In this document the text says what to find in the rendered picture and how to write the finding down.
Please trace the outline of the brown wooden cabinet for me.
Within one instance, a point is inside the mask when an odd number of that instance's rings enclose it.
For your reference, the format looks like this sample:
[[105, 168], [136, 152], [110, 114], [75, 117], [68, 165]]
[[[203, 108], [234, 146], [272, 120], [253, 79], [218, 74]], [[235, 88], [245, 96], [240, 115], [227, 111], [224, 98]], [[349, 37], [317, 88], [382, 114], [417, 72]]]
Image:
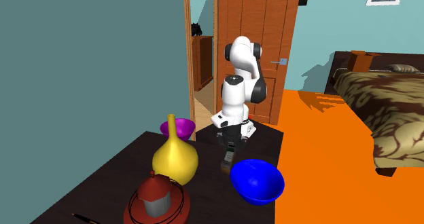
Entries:
[[213, 79], [213, 36], [192, 37], [194, 90], [202, 90]]

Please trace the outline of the brown wooden door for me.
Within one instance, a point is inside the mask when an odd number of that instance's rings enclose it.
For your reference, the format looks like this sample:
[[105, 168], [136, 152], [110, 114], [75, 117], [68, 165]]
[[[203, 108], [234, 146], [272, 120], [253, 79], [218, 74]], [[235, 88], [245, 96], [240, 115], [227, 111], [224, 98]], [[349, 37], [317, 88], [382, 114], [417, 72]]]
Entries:
[[278, 123], [297, 11], [298, 0], [214, 0], [216, 111], [222, 108], [222, 82], [234, 73], [224, 48], [242, 35], [262, 46], [260, 66], [268, 88], [263, 102], [248, 105], [249, 115], [257, 122]]

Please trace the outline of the bed with patterned brown cover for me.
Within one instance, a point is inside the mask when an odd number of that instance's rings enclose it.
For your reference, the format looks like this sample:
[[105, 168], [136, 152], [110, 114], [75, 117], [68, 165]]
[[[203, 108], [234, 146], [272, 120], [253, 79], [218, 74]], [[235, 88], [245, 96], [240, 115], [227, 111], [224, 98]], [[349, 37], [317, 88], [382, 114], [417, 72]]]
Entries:
[[336, 51], [325, 93], [369, 128], [376, 173], [391, 177], [399, 167], [424, 168], [424, 54], [375, 53], [367, 72], [352, 72], [351, 51]]

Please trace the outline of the black pen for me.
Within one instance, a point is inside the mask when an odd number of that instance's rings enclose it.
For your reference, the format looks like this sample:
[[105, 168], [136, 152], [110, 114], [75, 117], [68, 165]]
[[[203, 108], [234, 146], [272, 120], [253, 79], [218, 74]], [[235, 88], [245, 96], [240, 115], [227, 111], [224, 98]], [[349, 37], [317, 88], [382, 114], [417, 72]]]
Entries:
[[85, 223], [87, 223], [87, 224], [100, 224], [98, 221], [95, 221], [95, 220], [90, 219], [88, 217], [84, 217], [80, 214], [72, 213], [72, 216], [83, 221], [83, 222], [85, 222]]

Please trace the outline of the purple bowl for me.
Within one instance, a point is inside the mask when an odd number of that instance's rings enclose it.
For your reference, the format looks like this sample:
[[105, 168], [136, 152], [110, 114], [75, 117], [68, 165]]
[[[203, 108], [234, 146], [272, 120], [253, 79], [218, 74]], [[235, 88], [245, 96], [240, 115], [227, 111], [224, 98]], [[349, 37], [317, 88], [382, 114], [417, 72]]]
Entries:
[[[196, 124], [192, 120], [185, 118], [176, 118], [175, 125], [177, 135], [183, 141], [188, 141], [196, 129]], [[168, 122], [164, 122], [160, 125], [160, 131], [166, 137], [169, 136]]]

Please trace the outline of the yellow long-necked vase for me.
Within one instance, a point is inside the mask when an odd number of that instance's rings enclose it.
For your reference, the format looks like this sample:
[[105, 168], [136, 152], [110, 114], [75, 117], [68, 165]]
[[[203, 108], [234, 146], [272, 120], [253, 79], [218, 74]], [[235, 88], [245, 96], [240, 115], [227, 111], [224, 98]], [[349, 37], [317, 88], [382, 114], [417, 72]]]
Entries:
[[152, 170], [156, 174], [168, 176], [180, 185], [185, 185], [196, 174], [198, 154], [192, 145], [178, 137], [174, 114], [167, 115], [167, 122], [169, 137], [154, 153]]

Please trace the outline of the brown nightstand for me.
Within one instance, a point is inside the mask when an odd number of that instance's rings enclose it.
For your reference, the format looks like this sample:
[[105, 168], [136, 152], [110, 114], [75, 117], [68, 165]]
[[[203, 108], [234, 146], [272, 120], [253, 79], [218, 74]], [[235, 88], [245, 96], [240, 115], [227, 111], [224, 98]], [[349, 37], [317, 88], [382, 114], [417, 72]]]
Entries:
[[374, 57], [379, 53], [352, 50], [347, 69], [352, 72], [367, 72]]

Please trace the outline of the blue bowl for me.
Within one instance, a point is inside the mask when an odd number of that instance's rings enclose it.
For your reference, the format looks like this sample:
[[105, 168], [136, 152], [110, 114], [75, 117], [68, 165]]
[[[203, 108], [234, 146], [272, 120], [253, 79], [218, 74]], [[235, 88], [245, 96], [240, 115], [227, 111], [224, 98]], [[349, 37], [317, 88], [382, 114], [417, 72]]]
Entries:
[[281, 172], [258, 159], [237, 162], [230, 170], [230, 180], [244, 201], [256, 206], [274, 202], [285, 189]]

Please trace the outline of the grey remote control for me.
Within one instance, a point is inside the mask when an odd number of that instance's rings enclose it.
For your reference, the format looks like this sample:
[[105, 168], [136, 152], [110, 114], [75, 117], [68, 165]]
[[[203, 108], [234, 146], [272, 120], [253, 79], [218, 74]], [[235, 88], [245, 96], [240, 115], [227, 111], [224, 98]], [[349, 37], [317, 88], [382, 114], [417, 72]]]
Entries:
[[234, 155], [235, 155], [235, 144], [228, 143], [222, 145], [225, 148], [225, 155], [223, 161], [221, 162], [221, 171], [223, 173], [229, 174], [234, 163]]

